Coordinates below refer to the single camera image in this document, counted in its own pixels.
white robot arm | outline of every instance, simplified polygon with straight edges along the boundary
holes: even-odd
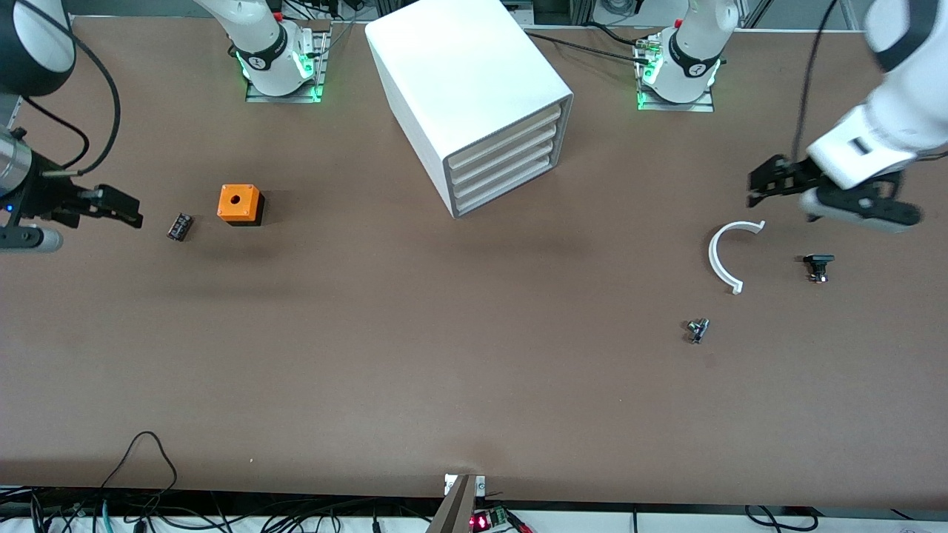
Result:
[[[807,149],[799,163],[774,156],[750,176],[748,206],[802,193],[812,220],[826,216],[889,232],[921,221],[897,200],[902,171],[948,143],[948,1],[876,0],[866,40],[883,82]]]
[[[195,1],[224,26],[244,75],[261,93],[290,94],[314,76],[312,31],[290,21],[277,22],[264,0]],[[29,97],[60,88],[76,62],[74,38],[63,0],[0,0],[0,89],[30,101]],[[107,74],[106,78],[114,89]],[[113,98],[118,117],[117,90]],[[90,191],[70,179],[94,169],[117,132],[118,120],[95,163],[82,171],[65,171],[61,164],[33,152],[22,129],[0,130],[0,209],[9,213],[6,225],[0,226],[0,252],[51,252],[62,245],[58,231],[21,226],[23,218],[39,217],[76,228],[81,216],[95,216],[141,228],[138,200],[107,185]]]
[[[288,20],[277,22],[264,0],[194,0],[221,23],[244,73],[261,93],[283,96],[314,75],[313,32]]]
[[[714,79],[720,53],[737,27],[735,0],[689,0],[681,24],[658,35],[660,52],[642,83],[667,101],[697,100]]]

metal mounting plate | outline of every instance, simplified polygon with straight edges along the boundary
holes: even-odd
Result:
[[[451,491],[458,474],[445,474],[445,496]],[[474,476],[475,496],[483,498],[487,494],[487,482],[484,476]]]

brown table surface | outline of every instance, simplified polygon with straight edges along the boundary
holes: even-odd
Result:
[[[452,220],[363,28],[300,106],[245,104],[212,20],[76,27],[122,95],[81,183],[140,198],[145,226],[83,220],[55,255],[0,262],[0,482],[97,486],[149,429],[183,488],[435,496],[467,471],[508,499],[948,508],[944,165],[911,169],[927,217],[901,235],[744,206],[789,149],[811,34],[735,35],[713,114],[636,111],[628,64],[540,43],[575,92],[560,164]],[[827,35],[805,142],[879,80],[861,36]],[[98,151],[111,102],[88,61],[42,101]],[[246,182],[262,228],[215,216]],[[720,243],[733,296],[708,240],[760,219]],[[836,254],[826,285],[794,261],[813,252]],[[147,443],[116,485],[167,479]]]

orange box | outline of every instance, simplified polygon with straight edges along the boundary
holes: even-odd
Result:
[[[221,187],[217,216],[232,226],[260,226],[266,198],[253,185],[227,184]]]

semicircular white part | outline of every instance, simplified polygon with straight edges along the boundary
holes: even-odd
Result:
[[[714,268],[714,272],[718,274],[719,278],[732,287],[731,292],[734,294],[740,294],[740,291],[744,288],[744,282],[732,276],[731,273],[727,271],[727,268],[724,268],[724,265],[720,263],[720,258],[718,257],[718,240],[724,232],[728,230],[745,230],[751,233],[759,233],[763,229],[763,220],[760,221],[760,224],[738,220],[737,222],[721,226],[720,230],[714,234],[714,237],[711,237],[711,244],[708,246],[708,259],[711,261],[711,267]]]

